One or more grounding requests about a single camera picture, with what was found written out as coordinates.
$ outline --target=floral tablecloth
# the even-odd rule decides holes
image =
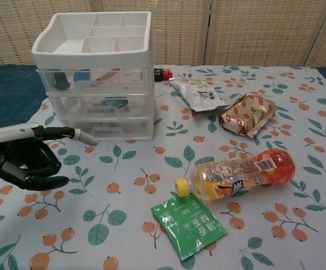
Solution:
[[[0,270],[326,269],[326,80],[309,67],[163,68],[206,80],[227,101],[259,94],[278,110],[254,139],[240,137],[161,82],[152,141],[48,142],[70,182],[29,192],[0,179]],[[31,122],[61,125],[47,100]],[[172,198],[195,163],[272,147],[293,156],[294,179],[209,202],[229,233],[181,262],[150,208]]]

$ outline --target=robotic arm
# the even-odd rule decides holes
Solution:
[[[35,123],[0,128],[0,178],[27,190],[51,190],[69,182],[64,176],[50,177],[61,163],[44,140],[70,138],[91,146],[97,139],[80,129],[44,128]]]

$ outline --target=snack wrapper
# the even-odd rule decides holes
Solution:
[[[227,234],[227,230],[194,195],[174,197],[151,209],[181,260]]]
[[[223,128],[237,135],[253,138],[275,111],[274,101],[262,96],[245,94],[219,116],[219,123]]]
[[[205,80],[194,78],[170,79],[170,86],[179,94],[191,110],[211,111],[229,106]]]

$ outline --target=orange juice bottle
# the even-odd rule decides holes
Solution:
[[[241,160],[221,160],[200,164],[189,178],[175,181],[178,196],[193,193],[202,200],[230,196],[251,186],[286,183],[294,177],[295,165],[291,156],[281,149],[269,149]]]

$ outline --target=green tea bag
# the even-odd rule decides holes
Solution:
[[[174,197],[151,211],[164,227],[181,260],[227,234],[227,230],[194,195]]]

